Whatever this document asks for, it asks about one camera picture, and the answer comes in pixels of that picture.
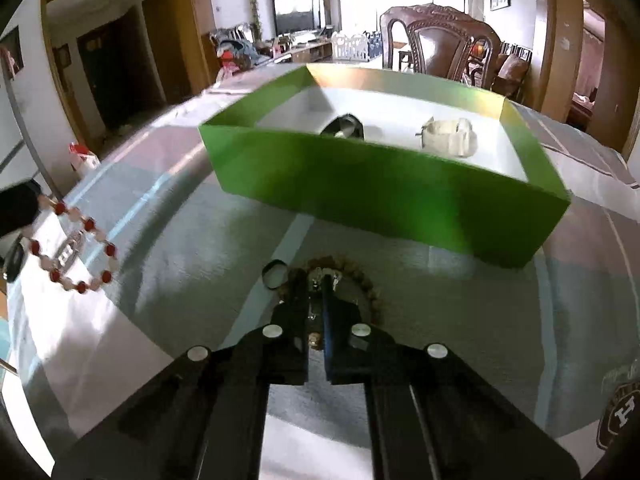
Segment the white wrist watch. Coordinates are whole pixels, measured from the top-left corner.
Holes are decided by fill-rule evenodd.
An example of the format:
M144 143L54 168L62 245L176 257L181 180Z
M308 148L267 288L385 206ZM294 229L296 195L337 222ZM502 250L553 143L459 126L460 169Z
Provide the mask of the white wrist watch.
M477 150L477 135L465 118L429 119L416 134L423 151L451 158L468 158Z

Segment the black wrist watch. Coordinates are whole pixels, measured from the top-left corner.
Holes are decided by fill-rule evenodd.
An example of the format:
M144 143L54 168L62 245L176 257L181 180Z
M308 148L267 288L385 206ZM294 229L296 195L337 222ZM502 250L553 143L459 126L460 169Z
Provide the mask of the black wrist watch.
M334 138L363 139L364 128L362 122L353 114L344 114L333 119L320 134Z

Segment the red white paper bag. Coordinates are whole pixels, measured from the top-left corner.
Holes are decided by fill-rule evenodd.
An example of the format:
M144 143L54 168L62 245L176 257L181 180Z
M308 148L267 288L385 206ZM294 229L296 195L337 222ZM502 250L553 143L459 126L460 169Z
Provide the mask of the red white paper bag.
M79 180L87 177L100 166L99 157L85 145L71 143L68 146L68 151L70 152L70 166Z

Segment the plaid bed sheet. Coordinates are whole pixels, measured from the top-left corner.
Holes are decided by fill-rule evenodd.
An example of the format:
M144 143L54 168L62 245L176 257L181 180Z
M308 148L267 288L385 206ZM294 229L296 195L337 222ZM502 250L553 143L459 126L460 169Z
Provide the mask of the plaid bed sheet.
M119 250L114 282L81 295L35 261L9 288L8 410L44 469L194 344L234 344L265 322L272 259L333 256L373 284L382 326L404 344L439 340L574 456L602 457L599 422L624 422L639 382L639 162L522 109L572 196L521 270L319 221L225 193L198 122L266 81L203 93L136 134L70 202Z

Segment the green cardboard box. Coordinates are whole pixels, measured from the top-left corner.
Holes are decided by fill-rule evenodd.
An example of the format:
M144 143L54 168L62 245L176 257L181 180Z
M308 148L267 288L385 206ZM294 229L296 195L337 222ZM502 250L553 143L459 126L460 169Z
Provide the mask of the green cardboard box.
M353 114L363 139L320 132ZM467 119L468 158L416 136L432 117ZM485 90L424 75L307 64L263 84L200 128L224 191L388 237L519 268L570 206L516 108Z

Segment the chair with clothes pile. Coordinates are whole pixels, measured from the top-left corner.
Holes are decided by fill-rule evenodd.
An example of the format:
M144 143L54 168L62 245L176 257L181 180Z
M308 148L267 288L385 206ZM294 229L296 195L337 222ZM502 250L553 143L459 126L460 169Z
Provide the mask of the chair with clothes pile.
M250 24L230 28L217 28L208 36L220 64L216 81L221 82L239 73L263 66L270 56L260 53L254 43L254 30Z

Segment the green ivy garland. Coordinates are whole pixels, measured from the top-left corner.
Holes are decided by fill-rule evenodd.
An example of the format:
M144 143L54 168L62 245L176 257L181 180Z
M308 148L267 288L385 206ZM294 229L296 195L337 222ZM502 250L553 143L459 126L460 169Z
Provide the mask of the green ivy garland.
M257 0L248 0L250 4L250 24L252 25L254 39L262 40L262 24L260 24L259 9Z

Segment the wooden tv cabinet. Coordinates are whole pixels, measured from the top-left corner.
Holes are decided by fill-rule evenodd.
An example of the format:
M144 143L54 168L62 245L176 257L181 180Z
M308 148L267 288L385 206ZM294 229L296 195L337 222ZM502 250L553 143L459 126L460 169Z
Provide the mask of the wooden tv cabinet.
M332 42L329 40L321 40L310 42L303 46L292 47L284 55L279 58L280 63L300 63L308 64L322 62L328 58L332 58Z

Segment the flat screen television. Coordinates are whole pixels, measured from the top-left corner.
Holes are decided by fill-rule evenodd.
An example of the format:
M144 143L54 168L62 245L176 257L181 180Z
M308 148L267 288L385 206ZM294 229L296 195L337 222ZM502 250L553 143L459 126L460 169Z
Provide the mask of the flat screen television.
M272 0L278 36L320 27L320 0Z

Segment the white baby fence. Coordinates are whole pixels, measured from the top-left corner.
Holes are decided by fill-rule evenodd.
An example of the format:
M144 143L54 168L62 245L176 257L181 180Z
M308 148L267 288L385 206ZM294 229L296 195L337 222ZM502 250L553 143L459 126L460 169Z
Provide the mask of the white baby fence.
M363 32L358 35L334 32L331 44L333 61L370 62L383 51L380 32Z

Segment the carved wooden dining chair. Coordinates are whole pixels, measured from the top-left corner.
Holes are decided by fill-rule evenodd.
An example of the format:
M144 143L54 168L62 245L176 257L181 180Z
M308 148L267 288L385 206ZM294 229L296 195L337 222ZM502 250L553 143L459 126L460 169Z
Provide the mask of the carved wooden dining chair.
M393 67L395 25L408 40L415 73L491 87L501 40L490 25L451 6L392 6L380 17L386 70Z

